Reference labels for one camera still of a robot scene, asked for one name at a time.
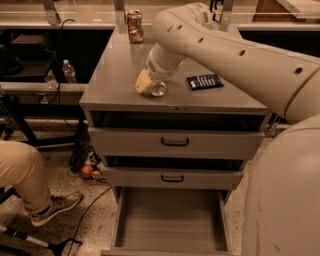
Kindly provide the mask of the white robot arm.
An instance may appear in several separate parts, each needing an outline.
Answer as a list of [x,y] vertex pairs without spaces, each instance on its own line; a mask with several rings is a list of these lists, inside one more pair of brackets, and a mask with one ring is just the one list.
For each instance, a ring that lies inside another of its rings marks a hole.
[[210,18],[203,3],[158,13],[136,89],[150,90],[190,58],[286,119],[290,128],[254,166],[242,256],[320,256],[320,62],[215,30]]

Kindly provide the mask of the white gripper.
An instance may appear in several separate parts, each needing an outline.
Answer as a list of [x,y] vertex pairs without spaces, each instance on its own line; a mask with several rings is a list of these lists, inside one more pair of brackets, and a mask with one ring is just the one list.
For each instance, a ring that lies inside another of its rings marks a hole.
[[156,43],[148,54],[147,69],[143,69],[136,80],[136,91],[144,94],[151,89],[155,80],[163,81],[171,77],[180,68],[184,59],[184,56],[171,53]]

